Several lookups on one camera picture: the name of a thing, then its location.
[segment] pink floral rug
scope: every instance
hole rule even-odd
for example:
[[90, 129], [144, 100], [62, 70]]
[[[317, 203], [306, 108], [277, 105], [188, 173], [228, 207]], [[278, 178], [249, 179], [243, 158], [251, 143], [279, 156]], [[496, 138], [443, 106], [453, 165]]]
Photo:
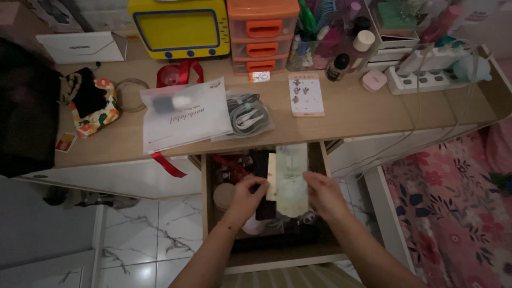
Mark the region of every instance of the pink floral rug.
[[418, 277], [512, 288], [512, 196], [491, 181], [478, 132], [382, 168]]

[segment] orange drawer handle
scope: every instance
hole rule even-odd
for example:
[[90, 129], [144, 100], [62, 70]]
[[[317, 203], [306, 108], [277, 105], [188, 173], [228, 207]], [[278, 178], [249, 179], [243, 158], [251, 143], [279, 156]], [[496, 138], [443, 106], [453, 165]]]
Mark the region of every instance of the orange drawer handle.
[[247, 71], [252, 72], [265, 72], [272, 71], [275, 67], [275, 60], [260, 61], [260, 62], [247, 62]]
[[269, 57], [278, 51], [279, 43], [247, 44], [245, 50], [249, 57]]
[[276, 37], [281, 33], [282, 20], [247, 21], [245, 30], [251, 38]]

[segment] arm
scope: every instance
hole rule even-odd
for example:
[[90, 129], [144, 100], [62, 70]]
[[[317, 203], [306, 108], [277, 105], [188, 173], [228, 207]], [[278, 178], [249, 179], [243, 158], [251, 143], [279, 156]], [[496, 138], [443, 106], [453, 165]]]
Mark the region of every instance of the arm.
[[[249, 188], [255, 184], [261, 186], [251, 194]], [[220, 282], [235, 235], [255, 213], [269, 186], [267, 179], [252, 175], [246, 176], [235, 186], [228, 211], [169, 288], [215, 287]]]
[[310, 186], [311, 206], [327, 222], [366, 287], [426, 287], [350, 212], [338, 183], [313, 172], [305, 172], [304, 179]]

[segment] clear plastic bag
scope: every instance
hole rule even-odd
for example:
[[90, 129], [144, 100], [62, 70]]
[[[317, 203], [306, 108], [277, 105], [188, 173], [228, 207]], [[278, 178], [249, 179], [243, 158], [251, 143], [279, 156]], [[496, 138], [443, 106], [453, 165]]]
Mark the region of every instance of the clear plastic bag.
[[260, 95], [243, 90], [226, 91], [226, 101], [233, 133], [212, 138], [211, 141], [253, 137], [275, 128]]

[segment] hand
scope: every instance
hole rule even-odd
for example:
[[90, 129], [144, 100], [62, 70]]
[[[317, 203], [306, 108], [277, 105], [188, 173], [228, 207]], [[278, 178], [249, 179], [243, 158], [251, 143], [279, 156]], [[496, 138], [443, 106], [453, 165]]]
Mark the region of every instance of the hand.
[[325, 221], [340, 219], [344, 213], [350, 213], [336, 181], [310, 171], [304, 172], [303, 177], [309, 186], [309, 204]]
[[[255, 184], [261, 186], [254, 194], [251, 194], [249, 189]], [[269, 187], [270, 183], [265, 178], [254, 175], [245, 176], [235, 185], [233, 200], [221, 221], [232, 227], [233, 231], [238, 231], [256, 212], [261, 198], [267, 193]]]

